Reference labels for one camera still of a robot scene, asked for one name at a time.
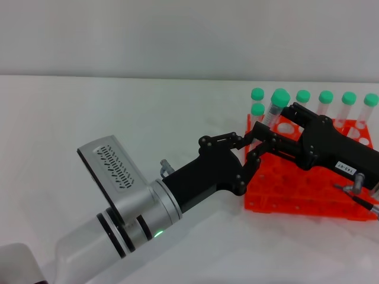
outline white table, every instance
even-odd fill
[[[177,169],[196,158],[202,135],[243,134],[250,91],[320,91],[335,103],[353,91],[358,102],[377,84],[233,82],[0,76],[0,245],[22,242],[54,278],[56,241],[107,208],[76,154],[115,134],[148,180],[159,161]],[[379,129],[371,118],[374,144]],[[379,224],[280,214],[254,214],[242,199],[219,192],[183,220],[92,281],[96,283],[354,283],[377,282]]]

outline robotic hand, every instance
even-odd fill
[[[326,167],[355,181],[344,188],[351,198],[374,211],[372,204],[351,195],[362,186],[379,197],[379,153],[335,130],[333,122],[294,103],[282,115],[304,131],[298,141],[270,131],[257,122],[244,137],[228,133],[199,139],[199,156],[174,171],[161,162],[162,180],[147,183],[114,136],[90,142],[78,149],[93,180],[110,207],[57,245],[59,283],[84,283],[118,259],[160,234],[182,218],[182,214],[218,190],[241,196],[259,169],[260,157],[272,153],[294,162],[299,168]],[[241,165],[231,149],[241,149],[258,139]]]

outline green tube cap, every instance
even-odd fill
[[[264,113],[265,113],[264,104],[256,103],[256,104],[252,105],[252,107],[251,107],[251,114],[252,115],[261,116],[261,115],[264,115]]]
[[[333,93],[331,91],[322,91],[319,96],[319,101],[323,104],[330,104],[333,101]]]
[[[263,100],[263,97],[265,96],[265,91],[261,88],[254,88],[251,91],[251,98],[254,101],[261,101]]]
[[[345,92],[344,95],[342,96],[342,102],[345,105],[353,105],[355,104],[356,101],[356,94],[353,92]]]
[[[378,97],[378,95],[376,95],[374,93],[368,93],[365,96],[364,103],[365,103],[365,105],[368,105],[369,107],[376,106],[378,104],[378,102],[379,102],[379,97]]]
[[[297,92],[296,101],[306,103],[310,99],[310,92],[307,90],[300,90]]]
[[[274,91],[271,97],[271,102],[280,108],[285,108],[290,102],[290,95],[285,89],[279,88]]]

